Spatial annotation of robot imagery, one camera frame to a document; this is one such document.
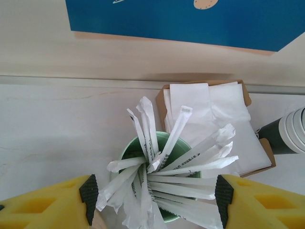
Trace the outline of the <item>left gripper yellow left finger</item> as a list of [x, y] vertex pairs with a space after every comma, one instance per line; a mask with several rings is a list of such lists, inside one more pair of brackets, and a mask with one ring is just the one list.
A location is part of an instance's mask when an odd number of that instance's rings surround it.
[[88, 229], [98, 197], [96, 176], [84, 175], [0, 202], [2, 229]]

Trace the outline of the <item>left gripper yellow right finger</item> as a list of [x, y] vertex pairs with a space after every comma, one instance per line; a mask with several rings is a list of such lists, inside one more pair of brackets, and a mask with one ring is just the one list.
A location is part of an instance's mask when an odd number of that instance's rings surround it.
[[304, 229], [305, 197], [233, 175], [219, 175], [215, 198], [225, 229]]

